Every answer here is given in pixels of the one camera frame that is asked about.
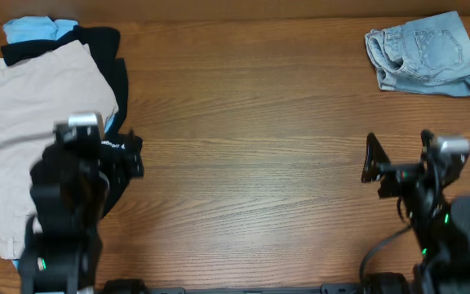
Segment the beige cotton shorts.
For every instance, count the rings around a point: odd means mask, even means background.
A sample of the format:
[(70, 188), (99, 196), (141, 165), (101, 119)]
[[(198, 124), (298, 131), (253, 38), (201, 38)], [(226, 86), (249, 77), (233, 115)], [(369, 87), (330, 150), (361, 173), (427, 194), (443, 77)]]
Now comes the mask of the beige cotton shorts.
[(16, 65), (0, 62), (0, 144), (41, 136), (0, 149), (2, 259), (15, 260), (24, 249), (25, 223), (35, 212), (29, 171), (53, 142), (55, 124), (81, 112), (98, 112), (108, 120), (118, 110), (113, 90), (90, 48), (79, 41)]

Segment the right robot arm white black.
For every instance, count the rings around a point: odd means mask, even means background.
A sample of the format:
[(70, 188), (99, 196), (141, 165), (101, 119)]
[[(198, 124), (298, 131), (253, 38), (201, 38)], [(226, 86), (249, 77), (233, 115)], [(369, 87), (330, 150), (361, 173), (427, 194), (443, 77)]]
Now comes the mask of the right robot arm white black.
[[(361, 181), (378, 181), (380, 198), (396, 198), (406, 227), (371, 248), (359, 267), (361, 293), (470, 293), (470, 196), (446, 200), (470, 155), (463, 136), (421, 133), (417, 163), (393, 164), (375, 134), (366, 137)], [(366, 273), (369, 259), (395, 238), (413, 231), (422, 260), (407, 281), (398, 273)]]

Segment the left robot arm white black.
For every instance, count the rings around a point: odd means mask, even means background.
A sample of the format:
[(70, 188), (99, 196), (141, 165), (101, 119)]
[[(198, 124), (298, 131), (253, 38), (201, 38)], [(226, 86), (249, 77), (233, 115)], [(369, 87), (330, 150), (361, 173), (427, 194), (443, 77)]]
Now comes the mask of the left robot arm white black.
[(30, 172), (36, 212), (25, 226), (18, 271), (23, 293), (75, 293), (95, 285), (98, 224), (131, 178), (141, 177), (143, 141), (133, 133), (48, 145)]

